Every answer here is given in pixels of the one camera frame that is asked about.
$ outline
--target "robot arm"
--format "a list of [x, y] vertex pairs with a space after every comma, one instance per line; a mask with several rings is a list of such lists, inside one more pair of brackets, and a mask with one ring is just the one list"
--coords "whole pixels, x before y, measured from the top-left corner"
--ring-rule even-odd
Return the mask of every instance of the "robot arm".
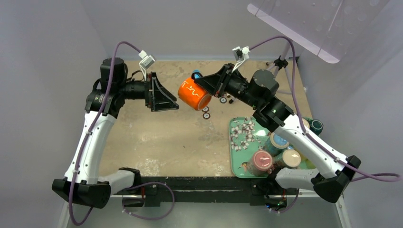
[[[91, 123], [95, 120], [99, 108], [104, 100], [106, 85], [108, 83], [111, 59], [105, 59], [101, 65], [101, 78], [94, 83], [93, 91], [86, 99], [86, 114], [84, 128], [76, 150], [76, 154], [63, 179], [55, 179], [52, 190], [68, 201], [69, 188], [73, 174], [77, 173], [74, 183], [73, 203], [103, 208], [110, 195], [131, 187], [134, 184], [138, 170], [121, 168], [118, 172], [106, 177], [98, 176], [99, 164], [106, 139], [114, 125], [120, 108], [126, 99], [144, 99], [145, 106], [152, 112], [179, 109], [176, 98], [166, 90], [158, 81], [155, 72], [146, 73], [146, 69], [155, 62], [152, 56], [144, 51], [140, 53], [142, 61], [139, 66], [144, 76], [144, 81], [127, 79], [127, 65], [122, 59], [115, 59], [115, 69], [112, 86], [102, 115], [97, 119], [92, 132], [88, 132]], [[85, 144], [78, 170], [75, 170], [75, 161], [84, 138], [88, 137]]]
[[272, 176], [277, 185], [314, 190], [323, 199], [336, 202], [355, 172], [334, 161], [306, 134], [312, 135], [338, 159], [353, 167], [358, 168], [361, 161], [355, 156], [347, 157], [336, 151], [309, 130], [304, 133], [298, 116], [275, 97], [279, 84], [271, 72], [258, 70], [248, 82], [238, 70], [233, 70], [234, 67], [231, 63], [225, 64], [217, 73], [199, 77], [194, 82], [215, 97], [228, 93], [251, 106], [255, 110], [253, 117], [261, 126], [288, 140], [317, 167], [315, 170], [277, 170]]

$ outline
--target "beige table surface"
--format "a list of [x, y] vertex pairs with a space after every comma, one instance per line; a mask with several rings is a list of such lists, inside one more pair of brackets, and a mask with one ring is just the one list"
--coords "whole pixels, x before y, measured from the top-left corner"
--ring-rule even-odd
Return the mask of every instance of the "beige table surface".
[[[181, 83], [198, 69], [209, 75], [233, 61], [157, 61], [155, 71], [161, 84], [177, 97]], [[138, 61], [126, 61], [131, 72], [138, 70]], [[240, 73], [250, 79], [264, 61], [248, 61]], [[307, 98], [296, 71], [296, 94], [304, 116], [311, 116]], [[289, 91], [285, 71], [276, 78], [280, 89]], [[276, 96], [294, 109], [291, 95]], [[209, 103], [211, 118], [204, 120], [197, 112], [178, 99], [179, 110], [150, 112], [144, 100], [126, 101], [107, 139], [99, 175], [111, 174], [121, 167], [139, 169], [142, 176], [233, 176], [230, 166], [229, 120], [252, 116], [251, 107], [236, 101], [221, 104], [217, 98]]]

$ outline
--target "black base bracket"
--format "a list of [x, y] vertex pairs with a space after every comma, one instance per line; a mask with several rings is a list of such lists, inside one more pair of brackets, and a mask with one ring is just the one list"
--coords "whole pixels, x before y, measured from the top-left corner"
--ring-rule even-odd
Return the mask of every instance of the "black base bracket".
[[[71, 182], [63, 179], [54, 179], [52, 190], [68, 202]], [[99, 182], [97, 184], [74, 184], [73, 203], [103, 208], [109, 201], [111, 195], [111, 186], [108, 182]]]
[[[237, 177], [142, 177], [142, 183], [162, 182], [175, 195], [175, 202], [192, 203], [248, 203], [264, 206], [267, 195], [282, 195], [283, 189], [267, 189], [270, 179], [241, 179]], [[287, 189], [288, 195], [295, 195], [296, 189]], [[121, 195], [141, 194], [141, 190], [123, 190]], [[163, 186], [145, 188], [145, 206], [158, 207], [161, 202], [172, 202], [171, 193]]]

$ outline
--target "white wall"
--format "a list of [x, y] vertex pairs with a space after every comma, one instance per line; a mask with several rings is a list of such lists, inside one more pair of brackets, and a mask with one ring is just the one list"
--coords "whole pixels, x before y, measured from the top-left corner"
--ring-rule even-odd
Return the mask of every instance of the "white wall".
[[1, 1], [0, 31], [1, 227], [53, 228], [106, 52], [78, 0]]
[[[248, 12], [249, 0], [82, 0], [108, 53], [127, 40], [162, 59], [233, 59], [236, 46], [252, 46], [275, 29]], [[253, 50], [252, 59], [278, 58], [285, 41]], [[136, 58], [129, 47], [123, 57]]]
[[[357, 155], [366, 172], [403, 174], [403, 2], [391, 0], [337, 64], [304, 51], [299, 69], [323, 138]], [[354, 227], [403, 227], [403, 181], [351, 183], [345, 201]]]

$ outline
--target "blue lid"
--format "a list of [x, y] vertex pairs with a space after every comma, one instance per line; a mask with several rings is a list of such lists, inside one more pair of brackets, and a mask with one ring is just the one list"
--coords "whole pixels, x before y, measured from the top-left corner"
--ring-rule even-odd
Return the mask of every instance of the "blue lid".
[[[193, 70], [193, 73], [200, 73], [200, 71], [199, 70]], [[198, 74], [195, 74], [194, 75], [194, 79], [197, 79], [197, 78], [199, 78], [200, 77], [200, 75], [198, 75]]]
[[288, 141], [281, 138], [280, 136], [278, 136], [277, 134], [273, 133], [273, 141], [275, 144], [279, 145], [279, 146], [285, 146], [287, 145]]

